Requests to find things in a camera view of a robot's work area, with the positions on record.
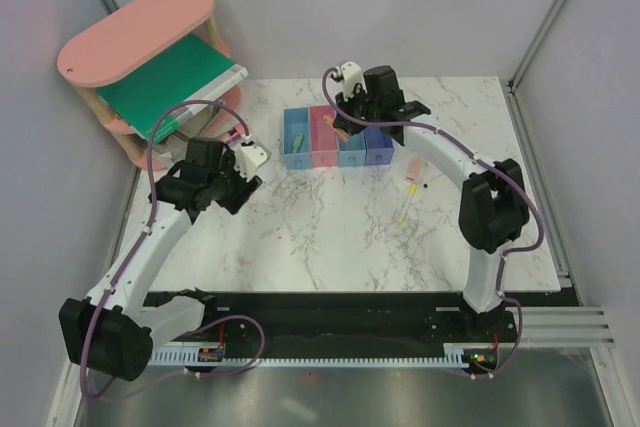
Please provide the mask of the pink drawer bin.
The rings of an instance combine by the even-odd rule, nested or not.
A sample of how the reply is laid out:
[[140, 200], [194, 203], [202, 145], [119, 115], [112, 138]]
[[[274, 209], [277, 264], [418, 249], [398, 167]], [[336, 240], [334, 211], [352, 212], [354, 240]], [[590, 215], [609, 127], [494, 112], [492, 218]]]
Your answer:
[[334, 110], [329, 105], [311, 106], [311, 157], [314, 168], [335, 167], [339, 163], [338, 137], [326, 118], [334, 120]]

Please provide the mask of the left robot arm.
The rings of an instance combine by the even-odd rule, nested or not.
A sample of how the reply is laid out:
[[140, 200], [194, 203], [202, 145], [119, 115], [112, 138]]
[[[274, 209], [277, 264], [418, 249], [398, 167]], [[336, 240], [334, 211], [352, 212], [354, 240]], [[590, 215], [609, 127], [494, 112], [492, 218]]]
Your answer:
[[197, 137], [186, 156], [151, 183], [146, 219], [125, 251], [81, 299], [67, 299], [59, 321], [69, 360], [86, 370], [126, 381], [137, 379], [155, 349], [183, 334], [208, 340], [219, 316], [201, 294], [179, 293], [146, 309], [161, 267], [198, 216], [216, 204], [235, 215], [261, 186], [258, 170], [270, 158], [258, 142], [233, 147]]

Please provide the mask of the purple blue drawer bin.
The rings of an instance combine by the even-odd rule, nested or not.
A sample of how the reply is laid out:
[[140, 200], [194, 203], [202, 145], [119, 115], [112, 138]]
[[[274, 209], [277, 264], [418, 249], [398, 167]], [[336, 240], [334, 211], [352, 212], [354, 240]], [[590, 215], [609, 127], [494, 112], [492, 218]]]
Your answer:
[[367, 127], [364, 130], [366, 147], [366, 166], [389, 165], [394, 155], [392, 138], [379, 127]]

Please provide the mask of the sky blue drawer bin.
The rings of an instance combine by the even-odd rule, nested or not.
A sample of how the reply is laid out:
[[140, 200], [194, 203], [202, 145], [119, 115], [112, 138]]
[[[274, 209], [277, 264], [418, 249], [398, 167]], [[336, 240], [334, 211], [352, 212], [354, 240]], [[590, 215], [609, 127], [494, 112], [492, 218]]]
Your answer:
[[360, 167], [365, 164], [366, 143], [364, 132], [339, 141], [339, 166], [341, 168]]

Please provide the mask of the pink oval shelf rack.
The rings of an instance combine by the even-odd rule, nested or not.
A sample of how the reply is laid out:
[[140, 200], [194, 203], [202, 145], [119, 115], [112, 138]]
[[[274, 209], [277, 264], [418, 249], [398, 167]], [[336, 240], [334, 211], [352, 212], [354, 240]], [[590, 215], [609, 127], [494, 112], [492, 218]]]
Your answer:
[[147, 143], [153, 144], [162, 122], [172, 112], [216, 100], [237, 109], [241, 81], [216, 100], [188, 100], [173, 105], [158, 118], [148, 139], [141, 138], [96, 89], [121, 80], [189, 34], [197, 35], [232, 60], [214, 18], [215, 6], [215, 0], [133, 0], [77, 34], [59, 52], [60, 74], [83, 98], [129, 160], [141, 169], [153, 169]]

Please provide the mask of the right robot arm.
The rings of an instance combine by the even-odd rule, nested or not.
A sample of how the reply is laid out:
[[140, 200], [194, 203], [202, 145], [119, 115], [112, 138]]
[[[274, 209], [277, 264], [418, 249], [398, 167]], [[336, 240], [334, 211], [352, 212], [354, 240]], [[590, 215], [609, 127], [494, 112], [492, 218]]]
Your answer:
[[520, 165], [483, 156], [437, 125], [429, 107], [406, 99], [389, 66], [362, 70], [346, 62], [325, 71], [321, 84], [329, 82], [341, 86], [337, 94], [325, 96], [335, 111], [335, 129], [354, 136], [377, 127], [435, 166], [459, 190], [458, 226], [470, 251], [463, 299], [470, 308], [458, 315], [457, 324], [465, 338], [483, 339], [494, 328], [490, 311], [504, 300], [504, 267], [498, 258], [530, 218]]

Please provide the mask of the pink capped clear tube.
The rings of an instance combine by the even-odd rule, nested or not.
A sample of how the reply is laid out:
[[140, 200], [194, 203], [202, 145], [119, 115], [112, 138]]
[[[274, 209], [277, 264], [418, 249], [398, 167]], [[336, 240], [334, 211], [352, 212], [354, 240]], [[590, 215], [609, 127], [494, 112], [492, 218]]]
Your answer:
[[242, 128], [240, 129], [231, 129], [226, 132], [225, 142], [228, 144], [238, 142], [242, 140], [245, 136], [245, 132]]

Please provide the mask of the green binder book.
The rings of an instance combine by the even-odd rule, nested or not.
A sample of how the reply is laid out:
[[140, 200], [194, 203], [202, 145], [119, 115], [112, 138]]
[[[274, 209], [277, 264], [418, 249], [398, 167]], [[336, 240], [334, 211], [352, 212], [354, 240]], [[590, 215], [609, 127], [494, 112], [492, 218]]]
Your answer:
[[189, 34], [121, 80], [96, 89], [143, 139], [184, 101], [216, 100], [248, 76], [245, 67]]

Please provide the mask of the green mini stapler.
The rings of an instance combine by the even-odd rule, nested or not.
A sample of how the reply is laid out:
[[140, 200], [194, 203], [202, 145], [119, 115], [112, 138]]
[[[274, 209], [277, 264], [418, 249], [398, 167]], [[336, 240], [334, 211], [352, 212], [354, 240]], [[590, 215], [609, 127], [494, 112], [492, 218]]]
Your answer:
[[292, 147], [291, 147], [292, 154], [297, 154], [300, 151], [300, 148], [302, 147], [302, 144], [303, 144], [303, 140], [304, 140], [303, 134], [301, 133], [295, 134], [295, 136], [293, 137]]

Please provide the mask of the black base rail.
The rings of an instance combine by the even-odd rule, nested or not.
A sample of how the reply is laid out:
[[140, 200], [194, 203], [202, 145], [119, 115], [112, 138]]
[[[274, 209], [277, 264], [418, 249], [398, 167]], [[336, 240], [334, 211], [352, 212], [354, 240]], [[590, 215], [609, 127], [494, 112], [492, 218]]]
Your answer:
[[202, 326], [184, 341], [373, 340], [487, 342], [517, 338], [513, 314], [499, 306], [475, 314], [459, 293], [223, 293], [197, 291]]

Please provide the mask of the light blue drawer bin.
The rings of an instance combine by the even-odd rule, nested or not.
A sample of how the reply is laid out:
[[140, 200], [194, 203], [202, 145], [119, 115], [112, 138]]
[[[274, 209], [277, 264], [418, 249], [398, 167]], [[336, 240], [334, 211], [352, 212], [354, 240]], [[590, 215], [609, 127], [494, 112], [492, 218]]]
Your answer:
[[282, 154], [289, 170], [309, 170], [313, 167], [308, 107], [284, 110]]

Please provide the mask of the pink eraser stick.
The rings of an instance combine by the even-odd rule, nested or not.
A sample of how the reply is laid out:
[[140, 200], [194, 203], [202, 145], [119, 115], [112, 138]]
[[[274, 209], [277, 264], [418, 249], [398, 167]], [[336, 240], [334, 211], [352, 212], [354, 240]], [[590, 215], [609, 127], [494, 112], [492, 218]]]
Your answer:
[[415, 183], [418, 180], [422, 167], [422, 160], [419, 157], [414, 158], [409, 166], [406, 180], [410, 183]]

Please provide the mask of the black tipped white pen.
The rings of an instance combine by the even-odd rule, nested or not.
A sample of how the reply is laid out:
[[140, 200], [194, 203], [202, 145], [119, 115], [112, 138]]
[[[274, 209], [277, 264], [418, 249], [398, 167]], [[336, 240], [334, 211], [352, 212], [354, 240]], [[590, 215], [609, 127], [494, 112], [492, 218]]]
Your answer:
[[431, 180], [428, 180], [428, 181], [424, 181], [423, 184], [422, 184], [422, 187], [424, 189], [428, 189], [431, 186], [435, 186], [436, 184], [441, 183], [443, 180], [447, 180], [447, 179], [444, 178], [443, 176], [439, 176], [437, 178], [434, 178], [434, 179], [431, 179]]

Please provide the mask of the yellow tipped white pen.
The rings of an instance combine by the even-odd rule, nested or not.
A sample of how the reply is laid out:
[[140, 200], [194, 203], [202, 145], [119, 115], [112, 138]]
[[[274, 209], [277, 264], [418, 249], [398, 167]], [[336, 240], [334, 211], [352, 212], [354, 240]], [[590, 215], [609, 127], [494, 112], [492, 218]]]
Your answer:
[[408, 213], [408, 210], [409, 210], [409, 207], [411, 205], [412, 199], [413, 199], [413, 197], [414, 197], [414, 195], [416, 193], [416, 190], [417, 190], [417, 184], [412, 183], [411, 186], [410, 186], [408, 195], [407, 195], [407, 197], [406, 197], [406, 199], [405, 199], [405, 201], [403, 203], [400, 215], [399, 215], [399, 217], [397, 219], [398, 224], [403, 224], [404, 223], [404, 221], [406, 219], [406, 216], [407, 216], [407, 213]]

